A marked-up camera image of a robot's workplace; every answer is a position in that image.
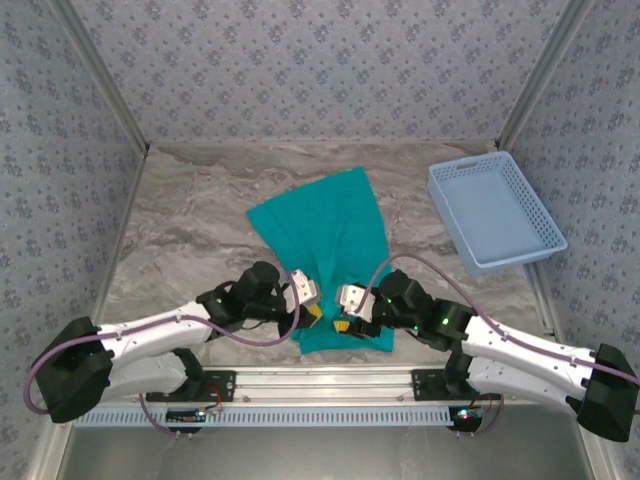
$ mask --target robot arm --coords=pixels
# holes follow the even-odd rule
[[[338,292],[343,314],[356,317],[340,323],[342,333],[375,337],[383,327],[403,329],[431,348],[451,351],[444,377],[452,394],[517,395],[576,415],[580,425],[601,437],[629,439],[638,386],[584,365],[635,376],[620,350],[561,345],[501,324],[498,334],[469,307],[432,298],[400,270],[384,277],[359,309],[364,295],[360,285]]]
[[[56,423],[85,414],[100,401],[139,393],[183,392],[185,401],[202,388],[203,370],[189,347],[236,332],[247,319],[276,322],[280,336],[293,324],[294,295],[300,300],[297,328],[317,317],[305,307],[319,298],[301,271],[280,286],[278,270],[256,262],[236,282],[226,282],[175,310],[133,322],[94,326],[88,317],[71,321],[41,357],[80,340],[46,361],[35,374],[48,413]],[[93,341],[83,337],[93,336]]]

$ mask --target blue tray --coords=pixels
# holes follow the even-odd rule
[[[534,262],[567,248],[507,152],[432,165],[427,188],[471,275]]]

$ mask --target wall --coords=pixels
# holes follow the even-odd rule
[[[493,139],[566,0],[75,0],[150,142]]]
[[[545,262],[564,333],[640,373],[640,5],[597,1],[511,149],[567,240]],[[640,422],[621,448],[640,478]]]
[[[0,478],[22,478],[39,419],[22,405],[34,357],[91,313],[138,166],[40,0],[0,7]]]

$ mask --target teal towel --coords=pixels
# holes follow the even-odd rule
[[[337,289],[345,283],[368,284],[389,256],[382,216],[362,168],[332,175],[283,193],[247,212],[249,220],[278,256],[282,266],[301,269],[320,287],[323,317],[294,333],[302,353],[318,350],[393,349],[393,331],[358,339],[339,334]]]

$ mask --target purple cable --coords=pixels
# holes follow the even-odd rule
[[[144,395],[143,394],[138,395],[138,400],[140,401],[140,406],[142,407],[142,411],[144,412],[144,416],[147,418],[147,420],[149,420],[149,423],[156,428],[156,430],[160,431],[161,433],[164,433],[165,435],[169,435],[170,437],[174,437],[174,438],[189,437],[188,433],[182,433],[182,432],[175,432],[174,433],[171,430],[169,430],[167,427],[162,425],[161,423],[158,423],[156,421],[156,419],[153,418],[153,415],[151,415],[151,412],[149,411],[149,408],[147,407],[147,402],[144,401]]]
[[[582,365],[583,367],[588,367],[588,368],[592,368],[595,370],[600,370],[601,372],[604,373],[608,373],[610,375],[614,375],[616,377],[620,377],[623,380],[626,380],[629,383],[633,383],[635,385],[640,386],[640,379],[638,379],[637,377],[633,376],[633,375],[629,375],[628,373],[625,372],[621,372],[620,370],[616,370],[615,368],[611,368],[611,367],[607,367],[606,365],[600,365],[597,364],[595,362],[588,362],[586,360],[582,360],[580,358],[571,358],[568,355],[562,355],[561,353],[556,353],[556,352],[550,352],[549,350],[545,350],[544,348],[540,348],[537,347],[535,345],[531,345],[527,342],[524,342],[522,340],[520,340],[519,338],[514,338],[511,335],[506,335],[506,332],[504,330],[502,330],[500,328],[500,326],[494,322],[489,315],[487,315],[487,312],[485,312],[482,307],[480,305],[478,305],[478,303],[476,303],[473,298],[471,297],[471,295],[469,295],[458,283],[456,283],[455,280],[453,280],[451,277],[449,277],[446,273],[444,273],[444,271],[442,271],[440,268],[436,267],[433,263],[431,263],[430,261],[422,258],[419,255],[413,254],[413,253],[396,253],[395,255],[391,255],[388,259],[386,259],[382,264],[380,264],[380,266],[377,268],[377,270],[374,272],[373,276],[371,277],[371,280],[369,281],[369,285],[367,285],[367,289],[362,297],[362,300],[360,301],[360,305],[358,305],[358,308],[356,308],[355,313],[358,313],[362,307],[364,306],[364,302],[367,298],[367,296],[371,293],[371,289],[373,288],[373,284],[375,283],[375,281],[378,279],[378,277],[380,276],[380,273],[382,272],[382,270],[384,269],[384,267],[386,267],[387,265],[389,265],[392,261],[394,261],[397,258],[413,258],[414,260],[417,260],[418,262],[426,265],[427,267],[429,267],[430,269],[432,269],[434,272],[436,272],[438,275],[440,275],[442,278],[444,278],[447,283],[449,285],[451,285],[454,290],[456,292],[458,292],[462,298],[464,298],[466,300],[466,302],[471,306],[471,308],[473,308],[476,313],[480,316],[480,318],[482,318],[482,320],[484,320],[484,322],[489,325],[494,332],[496,332],[498,335],[500,335],[502,338],[515,343],[516,345],[518,345],[519,347],[525,348],[531,352],[534,353],[538,353],[540,355],[545,355],[547,357],[551,357],[551,358],[555,358],[556,360],[562,360],[565,362],[568,362],[570,364],[577,364],[577,365]]]
[[[295,285],[293,281],[293,277],[288,272],[287,272],[287,277],[289,278],[289,283],[291,285]],[[234,335],[233,333],[225,330],[224,328],[214,323],[211,323],[209,320],[206,320],[204,318],[195,317],[193,315],[181,315],[179,319],[177,316],[162,318],[160,320],[156,320],[154,322],[147,323],[145,325],[139,325],[137,327],[127,328],[126,330],[122,330],[120,333],[111,332],[111,333],[103,333],[103,334],[97,334],[97,335],[89,335],[87,337],[80,337],[80,338],[76,338],[76,339],[61,343],[60,345],[52,348],[47,353],[42,355],[42,357],[40,357],[38,361],[36,361],[33,367],[31,367],[31,370],[29,370],[29,374],[27,375],[27,380],[25,381],[24,388],[22,389],[22,399],[24,401],[24,404],[29,410],[31,410],[33,413],[36,413],[38,415],[46,415],[49,413],[48,410],[45,410],[44,408],[40,408],[35,403],[33,403],[33,400],[31,399],[31,385],[33,384],[33,380],[35,379],[36,374],[38,373],[38,371],[40,371],[42,366],[45,363],[47,363],[53,356],[57,355],[63,350],[66,350],[67,348],[75,347],[77,345],[82,345],[84,343],[117,338],[118,335],[120,335],[121,337],[125,337],[127,335],[132,335],[134,333],[142,332],[144,330],[148,330],[150,328],[154,328],[159,325],[164,325],[165,323],[176,322],[178,320],[198,322],[198,323],[202,323],[203,325],[206,325],[209,328],[212,328],[213,330],[215,330],[216,332],[222,335],[225,335],[231,338],[232,340],[235,340],[236,342],[240,342],[245,345],[250,345],[253,347],[271,347],[273,345],[278,345],[279,343],[282,343],[285,340],[287,340],[289,337],[291,337],[293,332],[296,330],[296,327],[298,326],[298,322],[300,321],[300,298],[298,297],[298,291],[295,288],[292,289],[292,292],[293,292],[294,310],[293,310],[293,322],[291,323],[291,327],[289,328],[289,330],[287,330],[287,333],[285,333],[282,337],[276,338],[275,340],[270,340],[268,342],[256,342],[254,340],[247,340],[246,338],[242,338]]]

